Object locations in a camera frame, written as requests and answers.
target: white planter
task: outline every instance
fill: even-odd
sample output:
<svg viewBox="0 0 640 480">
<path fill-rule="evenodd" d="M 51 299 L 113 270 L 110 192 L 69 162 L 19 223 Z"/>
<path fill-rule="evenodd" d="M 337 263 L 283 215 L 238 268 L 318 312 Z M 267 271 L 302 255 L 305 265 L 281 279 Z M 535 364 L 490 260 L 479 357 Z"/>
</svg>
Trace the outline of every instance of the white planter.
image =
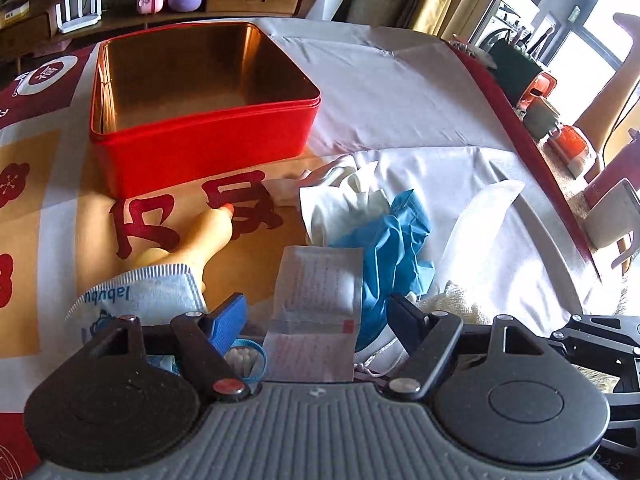
<svg viewBox="0 0 640 480">
<path fill-rule="evenodd" d="M 330 22 L 343 0 L 316 0 L 306 18 L 317 22 Z"/>
</svg>

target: yellow rubber chicken toy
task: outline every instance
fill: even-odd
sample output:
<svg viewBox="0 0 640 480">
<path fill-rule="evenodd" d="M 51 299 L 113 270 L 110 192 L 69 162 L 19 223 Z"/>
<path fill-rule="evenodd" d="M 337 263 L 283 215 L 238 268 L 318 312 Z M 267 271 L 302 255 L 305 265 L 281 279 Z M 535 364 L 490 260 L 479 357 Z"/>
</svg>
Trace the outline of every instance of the yellow rubber chicken toy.
<svg viewBox="0 0 640 480">
<path fill-rule="evenodd" d="M 134 260 L 132 269 L 152 265 L 187 264 L 196 283 L 201 283 L 200 291 L 204 292 L 204 266 L 231 240 L 233 214 L 234 207 L 231 204 L 225 204 L 218 209 L 204 210 L 196 216 L 191 229 L 174 252 L 170 253 L 159 247 L 147 249 Z"/>
</svg>

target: chinese character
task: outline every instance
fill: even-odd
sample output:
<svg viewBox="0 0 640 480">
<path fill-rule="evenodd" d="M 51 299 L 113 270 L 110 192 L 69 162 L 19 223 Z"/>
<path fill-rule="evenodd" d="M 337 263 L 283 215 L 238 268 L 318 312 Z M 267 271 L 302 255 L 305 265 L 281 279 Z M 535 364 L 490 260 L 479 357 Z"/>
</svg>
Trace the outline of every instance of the chinese character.
<svg viewBox="0 0 640 480">
<path fill-rule="evenodd" d="M 132 200 L 129 203 L 132 222 L 128 224 L 124 223 L 124 203 L 124 200 L 117 200 L 109 211 L 110 214 L 113 214 L 113 224 L 116 229 L 116 238 L 118 239 L 118 252 L 116 254 L 121 259 L 126 260 L 131 254 L 130 236 L 155 242 L 165 251 L 172 251 L 178 246 L 180 235 L 173 229 L 162 225 L 174 209 L 175 201 L 173 196 L 167 194 Z M 142 214 L 154 209 L 162 209 L 160 225 L 145 224 Z"/>
<path fill-rule="evenodd" d="M 58 71 L 57 68 L 52 66 L 47 66 L 46 69 L 44 69 L 42 72 L 40 72 L 40 74 L 36 76 L 36 79 L 41 79 L 41 80 L 48 79 L 49 76 L 54 75 L 57 71 Z"/>
<path fill-rule="evenodd" d="M 256 201 L 252 207 L 236 206 L 232 240 L 236 240 L 240 235 L 253 233 L 261 223 L 265 224 L 267 229 L 275 229 L 284 223 L 282 217 L 273 210 L 273 200 L 267 189 L 262 185 L 263 180 L 264 173 L 255 170 L 249 173 L 216 178 L 202 184 L 202 190 L 209 199 L 207 205 L 212 209 L 217 209 L 226 203 L 236 204 Z M 248 183 L 250 186 L 220 191 L 223 186 L 242 183 Z"/>
<path fill-rule="evenodd" d="M 15 164 L 12 162 L 0 173 L 0 208 L 4 207 L 9 200 L 15 200 L 24 191 L 27 184 L 29 165 Z"/>
<path fill-rule="evenodd" d="M 11 274 L 14 272 L 14 259 L 10 254 L 0 254 L 0 308 L 7 306 L 14 291 Z"/>
</svg>

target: white router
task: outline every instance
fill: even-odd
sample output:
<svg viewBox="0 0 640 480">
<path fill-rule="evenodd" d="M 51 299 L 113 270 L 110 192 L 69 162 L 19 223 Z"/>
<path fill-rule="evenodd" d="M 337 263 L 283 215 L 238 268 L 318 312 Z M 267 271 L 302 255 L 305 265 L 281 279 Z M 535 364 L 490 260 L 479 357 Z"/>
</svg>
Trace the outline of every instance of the white router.
<svg viewBox="0 0 640 480">
<path fill-rule="evenodd" d="M 62 6 L 56 4 L 56 21 L 62 34 L 73 32 L 79 28 L 95 25 L 102 18 L 102 0 L 90 0 L 91 13 L 82 15 L 82 0 L 78 0 L 78 16 L 71 18 L 71 0 L 65 0 L 65 21 L 62 21 Z"/>
</svg>

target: tablecloth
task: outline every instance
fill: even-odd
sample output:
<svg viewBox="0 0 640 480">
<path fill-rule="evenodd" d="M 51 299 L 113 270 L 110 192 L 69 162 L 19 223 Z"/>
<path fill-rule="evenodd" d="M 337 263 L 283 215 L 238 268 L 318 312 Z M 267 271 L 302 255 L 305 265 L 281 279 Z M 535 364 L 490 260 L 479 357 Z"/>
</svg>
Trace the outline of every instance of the tablecloth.
<svg viewBox="0 0 640 480">
<path fill-rule="evenodd" d="M 251 318 L 265 322 L 283 248 L 304 244 L 305 230 L 297 210 L 274 206 L 262 182 L 345 153 L 359 166 L 378 160 L 374 186 L 391 199 L 416 190 L 433 226 L 420 257 L 436 268 L 473 195 L 505 178 L 523 181 L 490 256 L 470 276 L 478 301 L 540 335 L 570 314 L 613 314 L 620 273 L 598 276 L 580 254 L 444 42 L 402 29 L 251 21 L 321 89 L 307 147 L 295 159 L 114 200 L 88 139 L 94 46 L 47 62 L 0 92 L 0 412 L 21 412 L 30 391 L 65 359 L 62 320 L 76 297 L 126 270 L 145 248 L 174 247 L 208 202 L 235 203 L 236 216 L 231 243 L 205 269 L 207 304 L 242 292 Z M 10 448 L 10 438 L 0 426 L 0 450 Z"/>
</svg>

